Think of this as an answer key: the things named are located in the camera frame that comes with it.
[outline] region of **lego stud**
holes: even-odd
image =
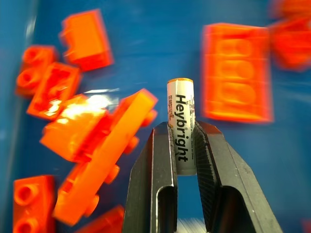
[[[44,51],[40,47],[31,46],[26,49],[23,55],[23,61],[27,64],[37,65],[41,62]]]
[[[99,202],[99,196],[95,195],[95,197],[91,201],[90,205],[87,207],[86,211],[84,212],[85,217],[89,217],[93,213],[96,206],[98,205],[98,202]]]
[[[218,73],[226,78],[251,79],[254,77],[254,68],[248,61],[226,60],[219,64]]]
[[[217,45],[217,52],[226,56],[249,56],[252,44],[244,39],[221,40]]]
[[[15,190],[14,200],[17,204],[25,206],[30,204],[38,193],[39,190],[36,185],[23,185]]]
[[[114,167],[109,172],[108,176],[105,179],[106,184],[111,184],[114,179],[117,177],[118,173],[120,171],[120,167],[118,165],[114,165]]]
[[[38,85],[40,76],[34,69],[26,69],[17,77],[17,85],[23,88],[33,88]]]
[[[251,104],[256,98],[253,88],[243,83],[224,83],[221,95],[225,101],[238,105]]]
[[[40,227],[37,219],[34,217],[21,219],[13,229],[13,233],[39,233]]]
[[[142,127],[147,127],[147,126],[149,126],[149,125],[154,121],[154,119],[156,118],[156,116],[157,116],[157,111],[156,111],[156,110],[151,110],[151,111],[147,114],[147,116],[146,116],[146,118],[144,119],[144,121],[142,122],[141,126],[142,126]]]
[[[132,153],[132,151],[135,149],[138,143],[139,143],[139,138],[134,136],[128,143],[127,147],[125,148],[124,153],[126,154]]]

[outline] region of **blue surface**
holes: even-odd
[[[159,115],[167,120],[166,82],[194,80],[200,120],[200,43],[203,25],[215,22],[265,26],[266,0],[44,0],[2,1],[0,6],[0,231],[12,232],[13,179],[53,174],[59,185],[72,164],[39,143],[46,122],[25,114],[27,101],[14,96],[22,52],[30,43],[52,44],[60,52],[61,21],[72,13],[100,8],[115,64],[85,73],[79,92],[100,90],[112,102],[141,88],[154,93]],[[275,123],[248,125],[209,121],[253,169],[285,233],[299,233],[301,219],[311,218],[311,73],[280,71],[271,65]],[[99,193],[91,219],[118,203],[125,204],[128,178],[151,131],[139,131],[140,144],[118,161],[121,172]],[[196,177],[179,178],[181,218],[202,217]],[[58,232],[72,232],[58,223]]]

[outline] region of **orange plastic brick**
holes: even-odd
[[[100,10],[71,15],[63,21],[60,34],[69,49],[65,58],[82,71],[111,65],[113,58]]]
[[[66,160],[90,161],[101,138],[110,131],[110,117],[101,103],[105,101],[99,95],[77,95],[66,101],[61,115],[44,128],[40,142]]]
[[[48,65],[56,61],[57,53],[52,46],[32,45],[23,55],[22,72],[16,80],[16,93],[32,97],[42,80]]]
[[[311,16],[311,0],[280,0],[280,16]]]
[[[27,113],[35,117],[55,120],[61,113],[61,104],[75,94],[80,80],[78,68],[56,62],[51,64],[44,74]]]
[[[94,136],[98,144],[93,153],[81,154],[89,156],[89,162],[78,163],[59,188],[55,218],[74,225],[82,215],[88,216],[93,212],[99,201],[96,195],[98,189],[103,182],[111,183],[119,172],[120,168],[116,165],[119,157],[136,147],[138,138],[135,133],[154,120],[156,102],[157,99],[145,89],[121,101],[106,126],[103,122],[101,127],[104,131],[101,133],[98,130],[99,133]]]
[[[54,233],[53,176],[14,181],[13,233]]]
[[[270,76],[265,28],[218,23],[205,27],[203,115],[239,122],[268,122]]]
[[[75,233],[121,233],[124,208],[117,206]]]
[[[300,17],[271,26],[272,49],[282,69],[304,71],[310,66],[310,22],[310,17]]]

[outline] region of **blue bin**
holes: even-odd
[[[100,8],[115,64],[84,74],[79,93],[96,90],[119,100],[147,88],[159,102],[151,127],[138,132],[140,144],[118,161],[121,171],[101,187],[94,214],[70,228],[57,223],[57,232],[73,232],[117,204],[125,204],[128,179],[151,128],[167,121],[166,83],[176,77],[194,80],[196,114],[215,124],[253,169],[285,233],[302,232],[302,219],[311,218],[311,73],[280,71],[272,59],[271,77],[275,122],[249,125],[211,121],[200,115],[200,47],[203,25],[228,22],[266,26],[267,0],[10,0],[0,7],[0,232],[12,232],[13,180],[52,174],[56,187],[72,163],[39,143],[46,121],[26,115],[28,101],[14,95],[21,55],[30,44],[55,45],[61,21],[70,14]],[[180,218],[202,218],[196,176],[179,177]]]

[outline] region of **battery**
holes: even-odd
[[[193,81],[187,78],[169,80],[167,96],[168,119],[173,132],[177,174],[195,175]]]

